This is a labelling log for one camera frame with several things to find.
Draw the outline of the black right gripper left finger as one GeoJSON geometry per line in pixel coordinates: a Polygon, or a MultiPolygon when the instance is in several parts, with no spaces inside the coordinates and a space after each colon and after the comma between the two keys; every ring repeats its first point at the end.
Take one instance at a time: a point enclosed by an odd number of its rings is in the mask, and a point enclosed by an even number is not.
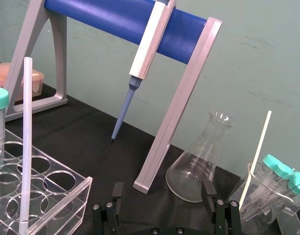
{"type": "Polygon", "coordinates": [[[119,212],[124,192],[124,183],[116,182],[112,191],[111,200],[105,205],[94,203],[92,205],[93,234],[104,235],[107,225],[109,235],[119,235],[119,212]]]}

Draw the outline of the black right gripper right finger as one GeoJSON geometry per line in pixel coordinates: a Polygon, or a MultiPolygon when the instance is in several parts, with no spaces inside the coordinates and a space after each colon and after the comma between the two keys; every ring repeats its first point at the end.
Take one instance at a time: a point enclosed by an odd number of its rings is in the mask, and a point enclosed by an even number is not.
{"type": "Polygon", "coordinates": [[[214,225],[214,235],[241,235],[241,218],[239,203],[235,200],[228,202],[217,196],[213,182],[203,180],[201,198],[214,225]]]}

